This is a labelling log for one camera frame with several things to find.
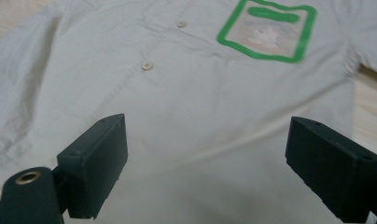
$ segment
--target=white shirt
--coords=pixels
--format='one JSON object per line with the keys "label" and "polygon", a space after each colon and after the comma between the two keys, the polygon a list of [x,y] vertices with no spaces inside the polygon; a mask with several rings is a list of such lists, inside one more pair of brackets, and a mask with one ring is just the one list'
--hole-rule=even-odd
{"label": "white shirt", "polygon": [[341,223],[286,164],[288,125],[350,136],[353,73],[377,70],[377,1],[278,2],[317,11],[298,63],[216,41],[238,2],[61,0],[11,31],[0,183],[56,166],[96,120],[124,113],[128,163],[96,223]]}

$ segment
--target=green rectangular border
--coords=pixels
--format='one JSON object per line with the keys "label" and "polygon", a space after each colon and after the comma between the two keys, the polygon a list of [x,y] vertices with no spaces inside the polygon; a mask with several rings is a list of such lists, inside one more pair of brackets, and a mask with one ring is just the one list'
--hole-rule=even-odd
{"label": "green rectangular border", "polygon": [[[249,2],[249,1],[256,2],[263,6],[275,7],[284,11],[305,10],[308,12],[308,17],[304,24],[304,29],[301,33],[300,41],[299,41],[299,44],[297,45],[296,52],[294,53],[293,57],[286,57],[286,56],[281,56],[281,55],[267,55],[267,54],[258,53],[258,52],[253,51],[252,49],[248,49],[238,43],[235,43],[233,41],[226,39],[227,33],[229,32],[230,28],[232,27],[232,25],[234,25],[239,15],[244,10],[244,6],[246,2]],[[304,52],[306,50],[307,43],[311,37],[311,31],[312,31],[312,26],[314,24],[315,17],[316,17],[316,9],[310,6],[285,7],[285,6],[281,6],[273,2],[265,2],[261,0],[241,0],[241,2],[238,4],[235,10],[232,12],[232,15],[230,16],[227,23],[224,25],[223,29],[218,34],[217,42],[222,45],[236,49],[251,58],[276,60],[276,61],[281,61],[285,63],[297,63],[302,59],[302,56],[304,55]]]}

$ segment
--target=screw hole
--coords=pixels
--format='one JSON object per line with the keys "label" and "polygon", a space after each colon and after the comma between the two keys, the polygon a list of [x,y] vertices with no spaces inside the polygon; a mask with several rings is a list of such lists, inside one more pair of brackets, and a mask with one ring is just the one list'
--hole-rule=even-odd
{"label": "screw hole", "polygon": [[371,161],[372,160],[372,157],[370,157],[370,156],[366,156],[366,155],[363,155],[363,154],[360,154],[359,155],[363,160],[365,160],[365,161]]}
{"label": "screw hole", "polygon": [[20,175],[16,179],[16,184],[18,184],[18,185],[26,185],[26,184],[34,182],[40,176],[41,176],[41,173],[38,172],[38,171],[28,172],[26,174]]}

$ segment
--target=shirt button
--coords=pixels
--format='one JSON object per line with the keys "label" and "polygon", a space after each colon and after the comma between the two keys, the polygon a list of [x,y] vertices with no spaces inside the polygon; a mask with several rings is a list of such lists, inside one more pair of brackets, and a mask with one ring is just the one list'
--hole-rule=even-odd
{"label": "shirt button", "polygon": [[177,27],[179,28],[183,28],[183,27],[186,27],[188,25],[188,23],[186,21],[180,21],[177,23]]}
{"label": "shirt button", "polygon": [[145,71],[152,69],[153,66],[154,66],[153,63],[151,63],[151,62],[142,63],[142,69],[145,70]]}

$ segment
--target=shirt sleeve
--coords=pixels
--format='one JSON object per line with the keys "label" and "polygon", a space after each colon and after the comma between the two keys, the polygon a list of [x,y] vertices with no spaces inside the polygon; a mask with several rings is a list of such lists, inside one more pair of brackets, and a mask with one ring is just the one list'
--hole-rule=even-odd
{"label": "shirt sleeve", "polygon": [[356,0],[349,5],[345,8],[349,16],[344,25],[354,56],[361,64],[377,71],[377,0]]}

